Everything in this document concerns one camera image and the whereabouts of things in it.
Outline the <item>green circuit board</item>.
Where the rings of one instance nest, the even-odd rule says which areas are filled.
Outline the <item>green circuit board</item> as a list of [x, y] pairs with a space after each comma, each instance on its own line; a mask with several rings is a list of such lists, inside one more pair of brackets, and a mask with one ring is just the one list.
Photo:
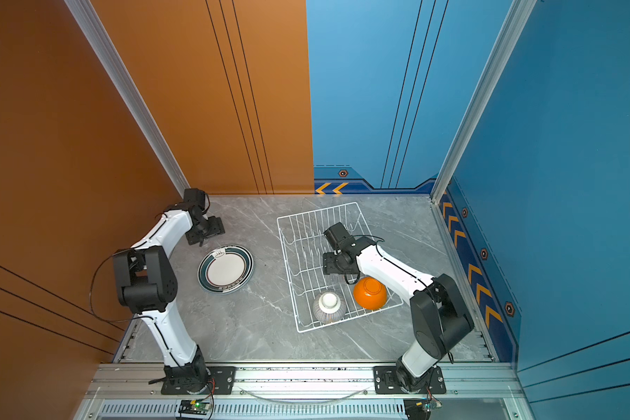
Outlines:
[[209, 419], [214, 412], [214, 404], [208, 400], [181, 400], [178, 406], [178, 418]]
[[408, 420], [429, 420], [443, 407], [438, 399], [404, 399], [404, 413]]

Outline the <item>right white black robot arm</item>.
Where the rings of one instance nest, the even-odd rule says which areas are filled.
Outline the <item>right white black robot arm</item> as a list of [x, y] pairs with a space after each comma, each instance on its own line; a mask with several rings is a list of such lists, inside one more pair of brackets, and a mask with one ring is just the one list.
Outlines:
[[399, 386], [418, 393], [435, 366], [474, 330], [474, 320], [453, 278], [432, 276], [392, 257], [375, 236], [351, 234], [342, 223], [324, 231], [330, 252], [323, 254], [325, 275], [366, 275], [411, 307], [415, 341], [397, 360]]

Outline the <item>white wire dish rack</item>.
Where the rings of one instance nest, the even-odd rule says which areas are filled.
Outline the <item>white wire dish rack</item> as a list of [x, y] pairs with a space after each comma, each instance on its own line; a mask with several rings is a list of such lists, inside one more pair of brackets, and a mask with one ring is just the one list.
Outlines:
[[333, 250], [324, 235], [326, 229], [340, 222], [357, 238], [372, 235], [357, 203], [285, 215], [276, 222], [298, 332], [311, 332], [326, 326], [317, 319], [314, 309], [314, 302], [325, 292], [333, 292], [341, 299], [346, 308], [342, 317], [344, 322], [373, 313], [354, 300], [353, 281], [357, 276], [326, 275], [323, 271], [323, 255]]

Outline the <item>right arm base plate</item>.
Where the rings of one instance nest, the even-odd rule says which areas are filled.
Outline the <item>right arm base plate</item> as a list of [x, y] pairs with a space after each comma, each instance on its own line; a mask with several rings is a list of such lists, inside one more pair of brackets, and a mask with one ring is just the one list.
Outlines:
[[447, 392], [446, 380], [438, 366], [431, 367], [419, 377], [413, 376], [407, 369], [398, 366], [375, 366], [373, 374], [378, 395], [444, 395]]

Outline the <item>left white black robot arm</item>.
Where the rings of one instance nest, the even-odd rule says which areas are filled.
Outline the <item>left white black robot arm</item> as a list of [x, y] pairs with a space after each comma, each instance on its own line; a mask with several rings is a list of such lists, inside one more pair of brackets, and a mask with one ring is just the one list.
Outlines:
[[147, 325], [163, 355], [164, 394], [209, 393], [214, 382], [180, 317], [178, 280], [170, 261], [181, 238], [201, 244], [224, 232], [219, 217], [207, 216], [209, 205], [204, 191], [185, 190], [183, 201], [168, 206], [143, 238], [112, 257], [120, 304]]

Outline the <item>left green circuit board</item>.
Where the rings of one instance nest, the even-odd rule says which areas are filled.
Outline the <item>left green circuit board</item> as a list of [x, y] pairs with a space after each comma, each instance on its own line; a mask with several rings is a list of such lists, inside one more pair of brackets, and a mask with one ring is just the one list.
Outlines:
[[208, 400], [181, 400], [178, 406], [178, 418], [209, 419], [214, 412], [214, 404]]

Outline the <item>orange bowl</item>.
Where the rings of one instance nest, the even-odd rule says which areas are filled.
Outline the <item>orange bowl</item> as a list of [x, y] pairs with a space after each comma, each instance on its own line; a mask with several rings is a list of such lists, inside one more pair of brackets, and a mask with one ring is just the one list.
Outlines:
[[369, 311], [376, 311], [386, 305], [388, 291], [381, 282], [371, 278], [371, 276], [367, 276], [359, 280], [355, 285], [353, 299], [358, 306]]

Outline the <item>white ribbed bowl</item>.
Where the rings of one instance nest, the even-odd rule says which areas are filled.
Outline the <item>white ribbed bowl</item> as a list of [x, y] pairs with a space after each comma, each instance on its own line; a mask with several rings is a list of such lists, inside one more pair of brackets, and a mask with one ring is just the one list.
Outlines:
[[313, 316], [323, 325], [343, 320], [346, 310], [346, 303], [335, 292], [324, 292], [313, 302]]

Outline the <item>aluminium front rail frame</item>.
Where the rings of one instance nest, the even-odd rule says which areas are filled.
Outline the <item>aluminium front rail frame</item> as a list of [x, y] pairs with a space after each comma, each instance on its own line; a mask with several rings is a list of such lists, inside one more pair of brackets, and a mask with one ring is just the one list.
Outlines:
[[230, 395], [162, 395], [157, 363], [98, 367], [75, 418], [182, 419], [181, 400], [213, 403], [209, 419], [407, 419], [404, 399], [437, 399], [430, 419], [530, 419], [533, 414], [516, 374], [506, 363], [440, 362], [444, 395], [378, 395], [375, 366], [383, 362], [230, 362]]

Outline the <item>green rimmed white plate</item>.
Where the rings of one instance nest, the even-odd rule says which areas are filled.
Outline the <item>green rimmed white plate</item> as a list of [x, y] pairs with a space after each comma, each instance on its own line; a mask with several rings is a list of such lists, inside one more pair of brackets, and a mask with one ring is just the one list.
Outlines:
[[[236, 254], [244, 259], [245, 264], [246, 264], [244, 276], [242, 279], [236, 281], [234, 284], [226, 286], [226, 287], [220, 288], [220, 287], [211, 285], [211, 283], [209, 283], [208, 280], [206, 279], [206, 269], [208, 268], [209, 264], [213, 261], [215, 257], [218, 257], [219, 255], [224, 255], [227, 253]], [[253, 255], [251, 255], [250, 251], [247, 250], [245, 247], [240, 246], [240, 245], [227, 245], [220, 248], [216, 248], [215, 250], [212, 250], [210, 253], [208, 253], [206, 257], [201, 261], [201, 264], [199, 265], [199, 269], [198, 269], [199, 284], [207, 292], [216, 293], [216, 294], [232, 293], [242, 288], [244, 285], [246, 285], [246, 283], [248, 283], [248, 281], [250, 281], [250, 278], [252, 277], [252, 274], [254, 271], [254, 267], [255, 267], [255, 259]]]

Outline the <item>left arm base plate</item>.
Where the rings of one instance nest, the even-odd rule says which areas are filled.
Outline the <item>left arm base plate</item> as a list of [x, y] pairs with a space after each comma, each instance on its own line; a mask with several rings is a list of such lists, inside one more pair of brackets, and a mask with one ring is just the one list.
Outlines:
[[160, 393], [166, 396], [228, 396], [232, 393], [236, 368], [207, 366], [205, 378], [182, 377], [164, 379]]

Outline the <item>right green circuit board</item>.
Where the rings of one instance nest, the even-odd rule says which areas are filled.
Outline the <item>right green circuit board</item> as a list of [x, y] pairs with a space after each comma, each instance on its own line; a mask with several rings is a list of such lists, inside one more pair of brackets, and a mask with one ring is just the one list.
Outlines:
[[438, 399], [404, 399], [404, 413], [408, 420], [429, 420], [443, 407]]

